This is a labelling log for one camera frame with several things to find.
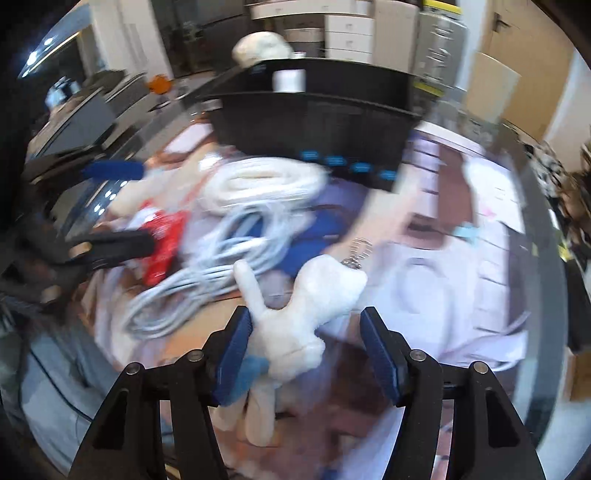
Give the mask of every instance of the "door handle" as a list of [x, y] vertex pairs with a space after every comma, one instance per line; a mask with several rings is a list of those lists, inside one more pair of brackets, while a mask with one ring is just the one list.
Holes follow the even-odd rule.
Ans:
[[511, 28], [511, 25], [509, 25], [507, 22], [503, 22], [501, 15], [499, 13], [495, 12], [495, 16], [492, 21], [492, 31], [499, 33], [500, 27]]

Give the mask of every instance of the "stuffed animal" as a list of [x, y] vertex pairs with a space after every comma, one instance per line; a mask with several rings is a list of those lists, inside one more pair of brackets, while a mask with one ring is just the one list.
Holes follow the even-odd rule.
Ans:
[[275, 32], [251, 33], [232, 49], [232, 57], [244, 69], [264, 60], [290, 59], [293, 53], [293, 48]]
[[[281, 310], [265, 306], [246, 261], [234, 264], [234, 276], [254, 326], [246, 354], [269, 362], [267, 373], [251, 385], [244, 417], [248, 441], [266, 446], [274, 431], [275, 390], [320, 365], [324, 342], [314, 331], [351, 311], [365, 288], [367, 275], [362, 270], [345, 267], [329, 255], [312, 258], [295, 278], [290, 301]], [[245, 402], [243, 395], [235, 404], [217, 408], [212, 416], [214, 425], [232, 430]]]

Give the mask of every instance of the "wooden door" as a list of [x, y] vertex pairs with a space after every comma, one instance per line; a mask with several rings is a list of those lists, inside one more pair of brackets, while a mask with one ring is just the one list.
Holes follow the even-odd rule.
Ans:
[[489, 1], [494, 18], [483, 52], [521, 75], [503, 116], [541, 140], [569, 76], [573, 44], [531, 0]]

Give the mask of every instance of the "coiled cable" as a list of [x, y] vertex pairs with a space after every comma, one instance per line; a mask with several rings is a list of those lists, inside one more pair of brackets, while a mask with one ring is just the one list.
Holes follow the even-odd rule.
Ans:
[[[262, 219], [260, 237], [247, 233]], [[236, 289], [233, 264], [244, 259], [260, 275], [286, 255], [301, 219], [283, 202], [255, 202], [234, 207], [219, 226], [196, 245], [186, 268], [136, 296], [124, 324], [140, 339], [169, 335], [215, 297]]]
[[281, 201], [298, 208], [316, 197], [327, 183], [326, 169], [314, 163], [280, 157], [252, 157], [221, 166], [201, 192], [204, 207], [224, 215], [236, 205]]

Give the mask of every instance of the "white drawer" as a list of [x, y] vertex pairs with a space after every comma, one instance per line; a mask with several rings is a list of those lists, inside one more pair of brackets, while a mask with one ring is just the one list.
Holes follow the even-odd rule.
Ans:
[[417, 41], [415, 5], [375, 0], [374, 65], [410, 72]]
[[324, 30], [327, 32], [374, 34], [374, 19], [369, 17], [350, 17], [348, 15], [325, 15]]
[[371, 53], [352, 50], [337, 50], [329, 48], [326, 50], [327, 57], [334, 60], [358, 61], [359, 63], [371, 63]]
[[357, 35], [356, 33], [327, 32], [326, 47], [372, 53], [374, 38], [371, 35]]
[[369, 15], [371, 2], [365, 0], [355, 0], [355, 13], [357, 15]]
[[352, 0], [284, 0], [265, 2], [251, 7], [253, 19], [298, 14], [351, 14]]
[[300, 9], [300, 0], [285, 0], [283, 2], [266, 2], [264, 4], [253, 5], [251, 7], [251, 17], [268, 18], [280, 17], [282, 15], [298, 14]]

